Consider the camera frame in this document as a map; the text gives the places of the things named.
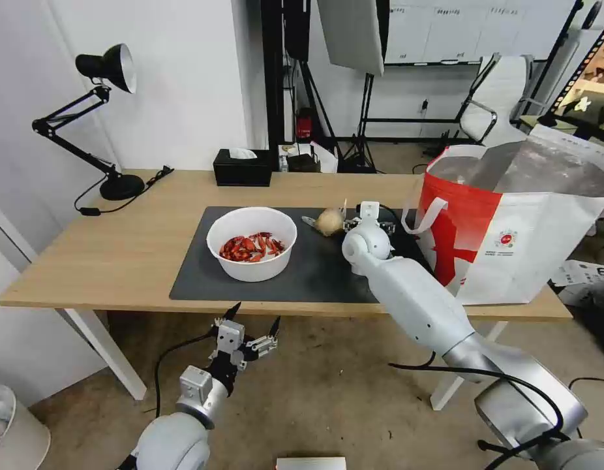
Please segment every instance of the lamp base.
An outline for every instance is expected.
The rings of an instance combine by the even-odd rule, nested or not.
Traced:
[[[123,200],[138,196],[145,183],[136,175],[118,174],[110,176],[100,186],[100,195],[106,200]]]

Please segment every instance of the bag handle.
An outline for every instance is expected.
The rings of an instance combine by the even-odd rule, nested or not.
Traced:
[[[446,209],[446,208],[447,208],[447,201],[444,199],[441,199],[440,197],[436,197],[431,202],[430,206],[428,207],[428,210],[426,211],[426,213],[424,214],[424,217],[422,218],[421,222],[419,223],[419,227],[417,227],[417,228],[410,228],[406,224],[406,214],[408,213],[408,209],[404,208],[402,210],[402,226],[404,227],[404,230],[406,231],[406,233],[411,234],[411,235],[419,235],[422,232],[425,232],[426,230],[430,229],[430,227],[435,222],[435,220],[437,220],[439,213],[443,209]]]

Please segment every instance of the shopping bag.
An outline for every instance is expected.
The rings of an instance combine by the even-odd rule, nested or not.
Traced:
[[[525,142],[451,146],[426,169],[417,236],[464,305],[530,302],[604,210],[604,148],[537,126]]]

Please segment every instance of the black desk lamp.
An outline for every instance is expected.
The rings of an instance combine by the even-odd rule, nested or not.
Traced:
[[[113,85],[128,93],[136,91],[137,81],[130,51],[126,44],[117,44],[106,51],[104,55],[81,54],[76,58],[76,68],[78,72],[89,77],[91,82],[97,86],[89,93],[56,110],[52,114],[34,120],[33,130],[105,173],[106,181],[100,186],[100,194],[104,199],[123,200],[134,198],[140,195],[145,189],[145,183],[141,178],[118,172],[114,164],[105,162],[81,150],[56,134],[56,131],[64,125],[75,121],[80,116],[84,116],[86,113],[108,102],[111,89],[104,84],[103,79],[107,79]],[[98,97],[99,102],[92,104],[82,111],[73,114],[64,114],[70,108],[93,96]]]

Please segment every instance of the red food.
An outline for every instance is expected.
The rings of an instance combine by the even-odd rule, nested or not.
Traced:
[[[269,248],[268,255],[278,256],[284,251],[282,242],[272,238],[270,232],[258,232],[231,238],[220,248],[219,255],[231,261],[258,262],[265,256],[266,248]]]

